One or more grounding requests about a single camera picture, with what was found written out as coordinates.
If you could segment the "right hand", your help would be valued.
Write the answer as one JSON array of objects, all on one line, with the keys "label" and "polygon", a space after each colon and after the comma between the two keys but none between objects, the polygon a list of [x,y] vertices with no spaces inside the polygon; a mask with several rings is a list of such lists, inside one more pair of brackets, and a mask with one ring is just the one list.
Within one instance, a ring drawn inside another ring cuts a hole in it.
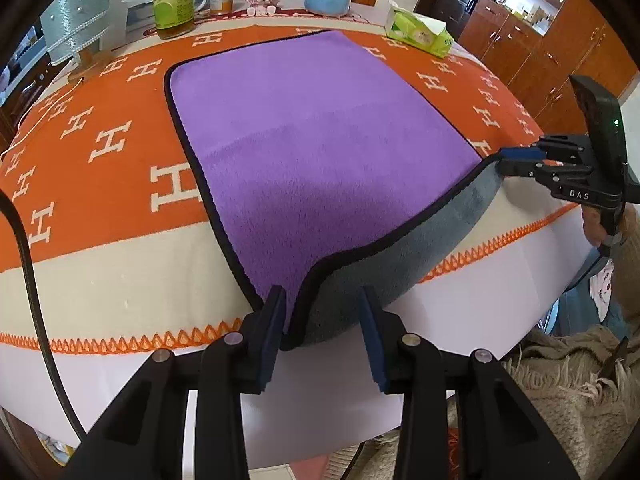
[{"label": "right hand", "polygon": [[[625,208],[622,220],[620,220],[617,228],[620,240],[624,240],[627,237],[628,224],[634,221],[635,213],[634,206],[628,205]],[[601,224],[600,210],[582,206],[582,229],[588,242],[595,248],[599,248],[608,238],[608,233]]]}]

